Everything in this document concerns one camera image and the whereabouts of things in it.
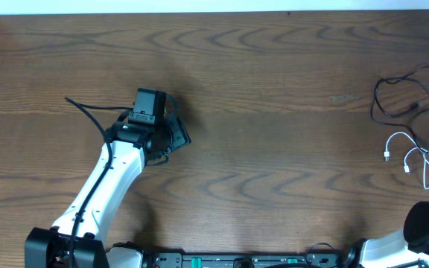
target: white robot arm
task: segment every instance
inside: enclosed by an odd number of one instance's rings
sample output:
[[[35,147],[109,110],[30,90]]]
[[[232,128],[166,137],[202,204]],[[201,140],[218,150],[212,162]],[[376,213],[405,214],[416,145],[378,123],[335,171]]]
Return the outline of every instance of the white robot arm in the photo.
[[[86,236],[100,240],[103,245],[125,193],[144,167],[142,149],[124,141],[113,141],[110,145],[113,151],[112,167],[86,206],[83,221],[80,222],[76,234],[77,237]],[[71,235],[75,214],[104,169],[108,156],[107,147],[104,145],[98,163],[82,190],[66,212],[52,225],[58,227],[60,234]]]
[[[408,249],[403,229],[400,229],[385,237],[365,241],[360,251],[359,263],[364,268],[396,267],[418,260],[429,265],[429,255]]]

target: tangled cable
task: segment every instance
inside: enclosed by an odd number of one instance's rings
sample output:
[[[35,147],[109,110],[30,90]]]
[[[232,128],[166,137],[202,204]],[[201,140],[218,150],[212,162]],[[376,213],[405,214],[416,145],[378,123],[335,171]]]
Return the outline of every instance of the tangled cable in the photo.
[[[400,134],[402,134],[402,135],[405,135],[414,145],[415,145],[415,147],[413,147],[413,148],[411,148],[409,151],[408,151],[408,153],[405,155],[405,157],[404,157],[404,159],[403,159],[403,163],[404,163],[404,171],[405,171],[405,173],[410,173],[410,168],[408,167],[408,164],[407,164],[407,159],[408,159],[408,156],[414,151],[414,150],[418,150],[420,153],[421,153],[421,155],[423,156],[423,188],[425,189],[425,190],[429,190],[429,186],[426,186],[426,165],[428,164],[429,165],[429,161],[428,161],[428,159],[427,159],[427,156],[429,156],[429,150],[426,150],[425,148],[421,148],[421,147],[418,147],[418,146],[416,146],[416,143],[415,143],[415,141],[408,135],[408,134],[406,134],[405,132],[396,132],[396,133],[393,133],[389,138],[388,138],[388,140],[387,140],[387,143],[385,144],[385,152],[384,152],[384,157],[385,157],[385,161],[389,161],[390,160],[390,152],[388,151],[388,144],[390,143],[390,140],[394,137],[394,136],[396,136],[396,135],[400,135]]]
[[[391,112],[386,111],[385,108],[383,108],[382,105],[380,104],[380,101],[378,99],[378,90],[379,90],[379,87],[382,83],[386,83],[389,85],[395,85],[395,84],[398,84],[400,82],[410,82],[410,83],[415,83],[418,86],[420,86],[429,96],[429,86],[427,84],[423,83],[422,81],[414,79],[411,77],[415,73],[417,73],[418,71],[427,70],[427,69],[429,69],[429,64],[420,66],[415,71],[411,71],[411,72],[409,72],[403,76],[385,77],[385,78],[379,79],[375,85],[374,92],[373,92],[372,105],[370,106],[370,118],[372,119],[372,121],[374,121],[377,124],[381,124],[381,125],[387,125],[387,126],[392,126],[392,127],[404,127],[406,130],[408,130],[409,133],[411,133],[410,140],[415,144],[415,146],[418,148],[418,150],[420,150],[422,153],[429,153],[429,150],[426,151],[420,147],[420,145],[417,141],[418,136],[410,126],[408,126],[406,124],[397,124],[397,123],[391,123],[391,122],[386,122],[386,121],[379,121],[378,119],[376,119],[374,117],[373,111],[374,111],[374,107],[377,106],[378,109],[381,110],[388,118],[399,118],[399,117],[406,115],[406,114],[409,114],[413,110],[417,109],[419,107],[418,103],[413,103],[409,106],[408,109],[404,110],[403,112],[400,112],[397,114],[392,114]]]

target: table surface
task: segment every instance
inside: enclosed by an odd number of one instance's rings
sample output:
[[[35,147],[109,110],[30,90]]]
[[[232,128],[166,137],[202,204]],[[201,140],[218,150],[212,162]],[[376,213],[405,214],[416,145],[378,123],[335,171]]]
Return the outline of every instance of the table surface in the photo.
[[[422,62],[429,11],[0,16],[0,266],[23,265],[28,233],[66,210],[100,154],[64,97],[129,106],[138,87],[177,99],[193,144],[144,169],[107,245],[297,252],[394,232],[429,191],[421,156],[403,172],[411,144],[384,161],[402,128],[374,124],[369,106],[379,77]],[[429,106],[411,84],[381,99]]]

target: white wall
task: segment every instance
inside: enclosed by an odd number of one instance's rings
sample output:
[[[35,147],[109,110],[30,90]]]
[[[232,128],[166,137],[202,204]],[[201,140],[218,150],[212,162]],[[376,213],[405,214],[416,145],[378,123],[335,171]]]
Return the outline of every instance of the white wall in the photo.
[[[429,9],[429,0],[0,0],[0,15]]]

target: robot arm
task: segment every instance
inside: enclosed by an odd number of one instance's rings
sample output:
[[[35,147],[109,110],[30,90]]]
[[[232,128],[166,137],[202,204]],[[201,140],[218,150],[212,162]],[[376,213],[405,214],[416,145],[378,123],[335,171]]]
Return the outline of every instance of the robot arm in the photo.
[[[165,163],[170,153],[191,143],[171,96],[173,109],[170,115],[165,114],[166,97],[164,92],[139,89],[133,110],[123,112],[105,131],[84,109],[98,107],[66,98],[96,124],[106,144],[92,174],[64,214],[49,230],[34,228],[28,235],[26,267],[60,267],[67,261],[70,267],[139,267],[139,252],[119,248],[106,255],[104,246],[124,195],[147,163],[162,157],[165,161],[159,163]]]
[[[429,202],[411,208],[403,229],[365,241],[358,263],[365,268],[429,266]]]
[[[110,146],[113,151],[112,167],[90,199],[76,234],[77,237],[92,237],[100,240],[103,245],[125,193],[144,168],[143,149],[124,141],[113,141]],[[107,157],[107,147],[104,145],[98,163],[82,190],[66,212],[52,225],[53,228],[58,228],[57,231],[60,234],[71,234],[75,214],[104,169]]]

